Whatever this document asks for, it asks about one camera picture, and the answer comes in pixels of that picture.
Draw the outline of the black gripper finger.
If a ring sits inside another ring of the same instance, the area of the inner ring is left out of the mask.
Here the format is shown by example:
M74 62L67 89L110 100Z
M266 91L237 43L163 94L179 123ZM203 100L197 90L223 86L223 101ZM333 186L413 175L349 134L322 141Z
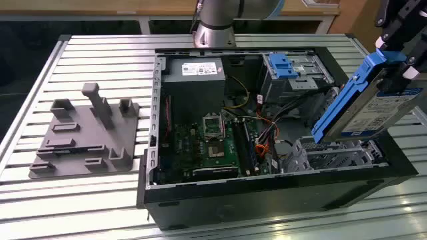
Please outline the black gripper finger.
M376 27L382 28L382 34L376 47L384 51L401 51L404 48L404 21L400 12L406 6L406 0L382 0L376 19Z
M418 39L418 43L406 51L406 60L381 83L385 93L404 92L412 81L427 72L427 1L406 0L400 17L404 23L400 35L404 40L402 49L384 51L402 52L414 39Z

